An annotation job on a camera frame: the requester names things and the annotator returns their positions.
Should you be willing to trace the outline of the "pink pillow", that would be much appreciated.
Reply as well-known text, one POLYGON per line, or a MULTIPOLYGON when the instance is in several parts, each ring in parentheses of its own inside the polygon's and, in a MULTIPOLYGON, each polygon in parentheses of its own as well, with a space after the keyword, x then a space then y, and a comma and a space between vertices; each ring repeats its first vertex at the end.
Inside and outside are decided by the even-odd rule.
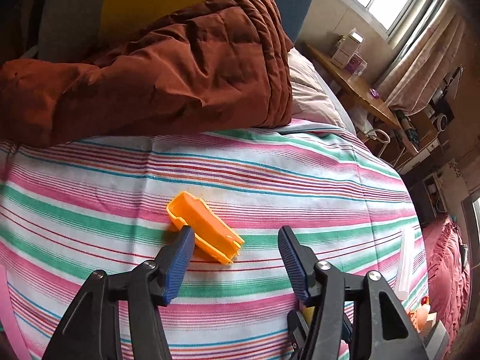
POLYGON ((292 88, 292 117, 333 125, 354 134, 355 127, 332 89, 311 61, 297 49, 288 53, 289 78, 292 88))

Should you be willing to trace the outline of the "orange plastic toy piece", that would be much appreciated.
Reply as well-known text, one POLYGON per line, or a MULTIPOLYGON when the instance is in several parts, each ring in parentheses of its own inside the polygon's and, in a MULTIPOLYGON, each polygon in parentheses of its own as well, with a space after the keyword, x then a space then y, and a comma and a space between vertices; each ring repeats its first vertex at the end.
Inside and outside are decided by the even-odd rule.
POLYGON ((201 197, 183 191, 166 206, 169 219, 181 230, 184 226, 192 228, 195 245, 221 264, 233 263, 244 239, 230 228, 201 197))

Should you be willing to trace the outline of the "purple box on shelf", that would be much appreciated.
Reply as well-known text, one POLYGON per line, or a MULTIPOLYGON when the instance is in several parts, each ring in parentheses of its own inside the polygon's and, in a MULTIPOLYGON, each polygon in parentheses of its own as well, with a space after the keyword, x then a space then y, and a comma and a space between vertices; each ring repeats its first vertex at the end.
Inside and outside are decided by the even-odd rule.
POLYGON ((364 60, 358 52, 355 52, 344 69, 350 74, 360 77, 367 68, 367 66, 367 61, 364 60))

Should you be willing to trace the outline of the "striped bed sheet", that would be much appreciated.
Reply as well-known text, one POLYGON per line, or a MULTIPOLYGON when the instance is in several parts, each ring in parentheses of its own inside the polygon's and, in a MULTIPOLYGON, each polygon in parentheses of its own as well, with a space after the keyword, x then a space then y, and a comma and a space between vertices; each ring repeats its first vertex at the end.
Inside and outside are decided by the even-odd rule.
POLYGON ((96 137, 35 149, 1 142, 1 266, 32 359, 87 276, 125 272, 173 236, 166 206, 201 197, 245 243, 222 265, 201 250, 160 312, 174 359, 287 359, 297 305, 278 252, 290 226, 339 270, 393 284, 402 230, 415 232, 407 310, 428 293, 421 228, 390 166, 340 127, 96 137))

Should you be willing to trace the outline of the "white stool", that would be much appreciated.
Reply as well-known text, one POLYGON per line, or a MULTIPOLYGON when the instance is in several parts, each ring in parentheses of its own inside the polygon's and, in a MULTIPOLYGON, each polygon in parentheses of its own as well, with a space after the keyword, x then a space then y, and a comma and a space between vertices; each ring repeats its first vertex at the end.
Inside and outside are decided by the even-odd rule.
POLYGON ((386 147, 391 143, 391 138, 388 133, 380 128, 373 128, 366 133, 368 141, 377 141, 382 144, 380 150, 376 154, 378 158, 381 158, 386 147))

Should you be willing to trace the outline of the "rust brown quilted blanket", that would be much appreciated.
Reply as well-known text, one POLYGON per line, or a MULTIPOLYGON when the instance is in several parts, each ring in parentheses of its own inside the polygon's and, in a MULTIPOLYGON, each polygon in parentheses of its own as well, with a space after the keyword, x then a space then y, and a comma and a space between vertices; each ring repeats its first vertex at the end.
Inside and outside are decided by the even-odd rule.
POLYGON ((8 61, 1 137, 46 148, 95 136, 288 125, 291 47, 275 0, 206 0, 91 64, 8 61))

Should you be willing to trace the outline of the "white plastic tube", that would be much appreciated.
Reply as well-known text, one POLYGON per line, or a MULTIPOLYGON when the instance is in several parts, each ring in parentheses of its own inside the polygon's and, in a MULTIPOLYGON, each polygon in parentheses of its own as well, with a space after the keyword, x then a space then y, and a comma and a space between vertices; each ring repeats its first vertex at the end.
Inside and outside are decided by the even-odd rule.
POLYGON ((402 302, 408 299, 410 293, 414 252, 415 232, 411 229, 404 229, 402 230, 399 266, 394 285, 394 293, 402 302))

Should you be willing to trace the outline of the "white tray with pink rim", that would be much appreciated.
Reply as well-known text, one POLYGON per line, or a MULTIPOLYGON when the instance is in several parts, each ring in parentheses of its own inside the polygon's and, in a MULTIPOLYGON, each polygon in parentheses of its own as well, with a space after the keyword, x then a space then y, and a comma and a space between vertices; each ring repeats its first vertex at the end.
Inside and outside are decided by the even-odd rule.
POLYGON ((1 266, 1 325, 7 335, 7 339, 20 360, 31 360, 32 357, 25 344, 24 337, 16 321, 11 303, 11 297, 7 282, 7 272, 4 266, 1 266))

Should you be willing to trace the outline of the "white box on shelf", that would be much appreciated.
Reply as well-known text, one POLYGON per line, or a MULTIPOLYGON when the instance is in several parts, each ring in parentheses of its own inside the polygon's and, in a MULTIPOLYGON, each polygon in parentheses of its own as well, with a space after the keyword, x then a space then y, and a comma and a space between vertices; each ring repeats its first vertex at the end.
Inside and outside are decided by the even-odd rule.
POLYGON ((358 51, 364 38, 354 28, 347 35, 342 36, 336 43, 330 62, 337 68, 347 66, 352 56, 358 51))

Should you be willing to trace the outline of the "pink patterned curtain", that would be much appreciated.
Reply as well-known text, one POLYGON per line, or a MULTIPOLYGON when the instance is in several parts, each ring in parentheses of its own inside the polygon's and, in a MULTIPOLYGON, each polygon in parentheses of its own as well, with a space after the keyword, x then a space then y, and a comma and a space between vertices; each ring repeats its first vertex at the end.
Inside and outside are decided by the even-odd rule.
POLYGON ((465 21, 445 0, 407 54, 380 83, 385 105, 407 116, 422 111, 450 71, 465 32, 465 21))

